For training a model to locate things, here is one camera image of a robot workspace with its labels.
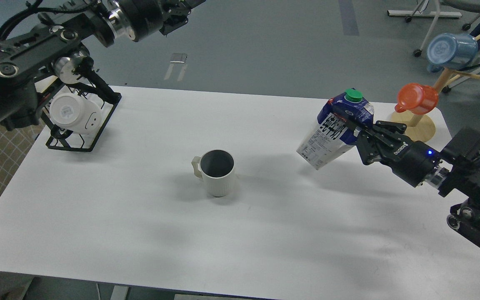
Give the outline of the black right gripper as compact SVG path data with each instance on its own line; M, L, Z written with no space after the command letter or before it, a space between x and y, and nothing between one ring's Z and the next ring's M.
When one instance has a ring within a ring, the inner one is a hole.
M405 124L374 123L375 108L368 101L329 100L328 103L333 114L354 131L355 146L364 165L379 162L414 188L425 182L439 165L440 152L405 135Z

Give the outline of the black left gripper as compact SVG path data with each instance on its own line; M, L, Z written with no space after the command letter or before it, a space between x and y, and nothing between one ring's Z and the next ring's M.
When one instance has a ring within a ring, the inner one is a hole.
M159 32L166 36L188 23L188 0L108 0L107 23L114 38L139 42Z

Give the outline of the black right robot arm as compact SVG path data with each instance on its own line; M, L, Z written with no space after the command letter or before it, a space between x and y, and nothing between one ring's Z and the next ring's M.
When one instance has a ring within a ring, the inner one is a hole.
M461 129L441 150L405 135L407 126L388 121L360 121L349 106L330 99L331 112L357 133L364 165L379 162L412 187L429 183L440 196L458 190L467 199L451 207L448 226L480 248L480 131Z

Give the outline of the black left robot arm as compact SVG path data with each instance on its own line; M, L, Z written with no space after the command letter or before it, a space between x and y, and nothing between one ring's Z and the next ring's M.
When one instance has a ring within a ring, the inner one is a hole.
M56 91L69 86L115 105L121 95L94 71L84 44L95 37L105 47L119 36L139 42L188 23L201 0L70 0L41 7L37 0L0 27L0 125L8 131L38 125L42 108L55 93L35 84L55 76Z

